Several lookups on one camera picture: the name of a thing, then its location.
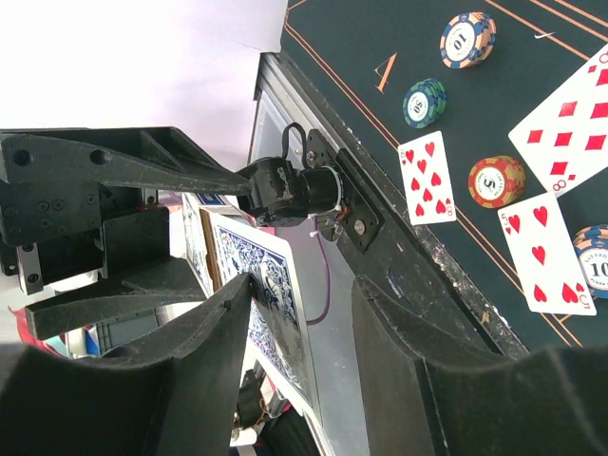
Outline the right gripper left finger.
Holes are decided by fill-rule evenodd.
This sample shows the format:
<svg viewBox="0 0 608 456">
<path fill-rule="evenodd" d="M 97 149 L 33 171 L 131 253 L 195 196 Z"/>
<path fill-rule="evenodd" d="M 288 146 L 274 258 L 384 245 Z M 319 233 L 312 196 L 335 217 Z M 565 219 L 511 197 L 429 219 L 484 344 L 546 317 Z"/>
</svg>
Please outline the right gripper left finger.
<svg viewBox="0 0 608 456">
<path fill-rule="evenodd" d="M 1 349 L 5 455 L 225 455 L 237 408 L 252 279 L 101 358 Z"/>
</svg>

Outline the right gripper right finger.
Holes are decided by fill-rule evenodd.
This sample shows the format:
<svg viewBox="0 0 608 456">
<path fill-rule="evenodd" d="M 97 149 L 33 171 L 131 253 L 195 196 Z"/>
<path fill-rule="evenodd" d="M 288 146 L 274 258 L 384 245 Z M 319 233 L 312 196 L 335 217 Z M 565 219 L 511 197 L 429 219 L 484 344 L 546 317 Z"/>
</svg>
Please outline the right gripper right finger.
<svg viewBox="0 0 608 456">
<path fill-rule="evenodd" d="M 351 291 L 373 455 L 603 455 L 607 350 L 513 360 L 399 306 L 364 277 Z"/>
</svg>

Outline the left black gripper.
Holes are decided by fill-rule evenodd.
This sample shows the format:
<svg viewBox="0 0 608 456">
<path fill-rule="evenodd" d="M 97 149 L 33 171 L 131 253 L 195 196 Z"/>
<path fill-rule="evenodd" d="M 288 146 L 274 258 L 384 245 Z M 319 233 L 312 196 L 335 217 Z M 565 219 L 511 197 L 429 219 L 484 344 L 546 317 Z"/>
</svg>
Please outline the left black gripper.
<svg viewBox="0 0 608 456">
<path fill-rule="evenodd" d="M 170 126 L 3 130 L 1 180 L 1 271 L 18 276 L 24 294 L 93 270 L 108 277 L 28 305 L 39 340 L 205 300 L 188 261 L 167 258 L 169 211 L 152 189 L 251 191 Z"/>
</svg>

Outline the blue playing card box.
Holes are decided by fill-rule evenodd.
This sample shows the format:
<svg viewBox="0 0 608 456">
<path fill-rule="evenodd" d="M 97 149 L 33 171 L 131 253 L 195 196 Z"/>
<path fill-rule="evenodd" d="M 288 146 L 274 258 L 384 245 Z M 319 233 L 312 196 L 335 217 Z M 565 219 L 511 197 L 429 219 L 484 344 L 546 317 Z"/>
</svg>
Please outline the blue playing card box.
<svg viewBox="0 0 608 456">
<path fill-rule="evenodd" d="M 204 294 L 210 296 L 222 286 L 210 214 L 233 216 L 238 211 L 221 195 L 182 193 L 181 200 L 186 259 Z"/>
</svg>

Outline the blue backed card deck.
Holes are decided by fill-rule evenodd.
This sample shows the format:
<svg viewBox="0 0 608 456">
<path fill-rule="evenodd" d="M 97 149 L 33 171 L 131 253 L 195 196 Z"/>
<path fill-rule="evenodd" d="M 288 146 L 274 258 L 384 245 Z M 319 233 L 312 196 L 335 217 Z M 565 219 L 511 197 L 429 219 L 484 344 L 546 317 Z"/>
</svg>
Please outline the blue backed card deck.
<svg viewBox="0 0 608 456">
<path fill-rule="evenodd" d="M 297 411 L 323 424 L 308 325 L 289 243 L 244 219 L 211 213 L 221 277 L 253 278 L 248 341 Z"/>
</svg>

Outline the five of hearts card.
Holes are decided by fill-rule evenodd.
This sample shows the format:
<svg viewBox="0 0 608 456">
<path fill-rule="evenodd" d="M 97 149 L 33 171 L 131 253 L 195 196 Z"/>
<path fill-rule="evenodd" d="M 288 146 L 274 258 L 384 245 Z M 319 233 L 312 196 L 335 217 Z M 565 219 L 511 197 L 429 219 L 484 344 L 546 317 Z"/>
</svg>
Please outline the five of hearts card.
<svg viewBox="0 0 608 456">
<path fill-rule="evenodd" d="M 597 314 L 554 194 L 501 208 L 498 218 L 530 311 Z"/>
</svg>

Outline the orange poker chip stack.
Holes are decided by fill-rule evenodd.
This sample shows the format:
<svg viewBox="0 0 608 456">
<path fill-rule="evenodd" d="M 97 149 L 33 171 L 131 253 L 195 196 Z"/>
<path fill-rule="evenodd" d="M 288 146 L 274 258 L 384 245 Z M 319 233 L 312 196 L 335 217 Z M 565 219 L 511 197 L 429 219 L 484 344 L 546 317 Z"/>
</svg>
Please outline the orange poker chip stack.
<svg viewBox="0 0 608 456">
<path fill-rule="evenodd" d="M 523 193 L 525 182 L 523 166 L 506 155 L 479 160 L 467 179 L 470 196 L 484 208 L 501 208 L 514 202 Z"/>
</svg>

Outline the eight of hearts card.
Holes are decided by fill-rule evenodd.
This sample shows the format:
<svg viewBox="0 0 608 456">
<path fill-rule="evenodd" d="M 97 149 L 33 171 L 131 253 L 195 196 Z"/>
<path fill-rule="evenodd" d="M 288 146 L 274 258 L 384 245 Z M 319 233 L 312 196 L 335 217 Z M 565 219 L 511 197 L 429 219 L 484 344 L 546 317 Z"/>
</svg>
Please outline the eight of hearts card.
<svg viewBox="0 0 608 456">
<path fill-rule="evenodd" d="M 454 197 L 442 132 L 398 146 L 411 225 L 456 220 Z"/>
</svg>

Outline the eight of diamonds card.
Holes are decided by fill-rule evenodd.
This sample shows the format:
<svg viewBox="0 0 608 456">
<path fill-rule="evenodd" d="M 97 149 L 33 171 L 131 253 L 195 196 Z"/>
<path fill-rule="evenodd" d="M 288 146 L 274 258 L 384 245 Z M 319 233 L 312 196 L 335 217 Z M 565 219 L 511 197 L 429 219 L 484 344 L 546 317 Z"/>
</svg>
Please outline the eight of diamonds card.
<svg viewBox="0 0 608 456">
<path fill-rule="evenodd" d="M 607 48 L 509 133 L 546 191 L 560 196 L 607 167 Z"/>
</svg>

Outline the green chips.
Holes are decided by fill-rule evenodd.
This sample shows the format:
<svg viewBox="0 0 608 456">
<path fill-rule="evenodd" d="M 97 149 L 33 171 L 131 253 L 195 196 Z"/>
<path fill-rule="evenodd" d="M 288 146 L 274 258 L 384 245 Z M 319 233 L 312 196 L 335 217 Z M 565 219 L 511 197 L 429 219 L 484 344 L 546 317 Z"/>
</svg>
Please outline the green chips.
<svg viewBox="0 0 608 456">
<path fill-rule="evenodd" d="M 446 107 L 446 87 L 435 78 L 427 78 L 415 83 L 404 97 L 404 119 L 410 127 L 425 128 L 439 119 Z"/>
</svg>

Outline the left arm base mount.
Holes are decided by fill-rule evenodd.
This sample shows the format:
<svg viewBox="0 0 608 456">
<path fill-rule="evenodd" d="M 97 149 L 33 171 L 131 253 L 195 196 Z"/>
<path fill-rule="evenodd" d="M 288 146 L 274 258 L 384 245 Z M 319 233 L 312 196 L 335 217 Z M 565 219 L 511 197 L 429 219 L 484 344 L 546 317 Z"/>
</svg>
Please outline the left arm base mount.
<svg viewBox="0 0 608 456">
<path fill-rule="evenodd" d="M 257 159 L 237 174 L 251 185 L 237 198 L 239 207 L 259 226 L 293 227 L 319 216 L 326 220 L 326 239 L 344 233 L 364 253 L 384 224 L 348 170 L 346 150 L 333 149 L 318 129 L 288 124 L 280 155 Z"/>
</svg>

